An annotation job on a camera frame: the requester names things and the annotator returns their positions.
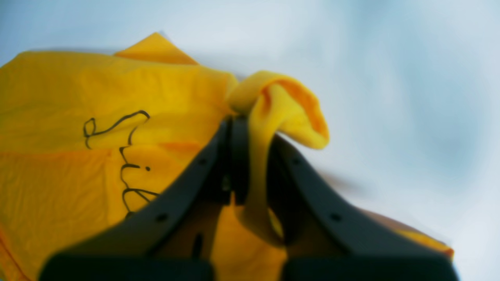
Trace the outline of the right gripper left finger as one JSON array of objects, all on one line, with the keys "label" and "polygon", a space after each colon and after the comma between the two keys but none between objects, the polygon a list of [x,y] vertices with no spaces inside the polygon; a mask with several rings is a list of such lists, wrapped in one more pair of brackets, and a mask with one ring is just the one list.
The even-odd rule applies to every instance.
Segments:
[{"label": "right gripper left finger", "polygon": [[156,199],[120,224],[55,254],[41,281],[215,281],[220,213],[248,193],[248,120],[229,117]]}]

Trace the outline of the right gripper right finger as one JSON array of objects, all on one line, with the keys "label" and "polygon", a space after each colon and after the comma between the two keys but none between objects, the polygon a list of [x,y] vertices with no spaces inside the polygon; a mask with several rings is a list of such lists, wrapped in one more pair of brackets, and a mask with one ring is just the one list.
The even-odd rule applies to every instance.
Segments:
[{"label": "right gripper right finger", "polygon": [[451,261],[364,215],[287,140],[268,158],[268,203],[283,229],[282,281],[457,281]]}]

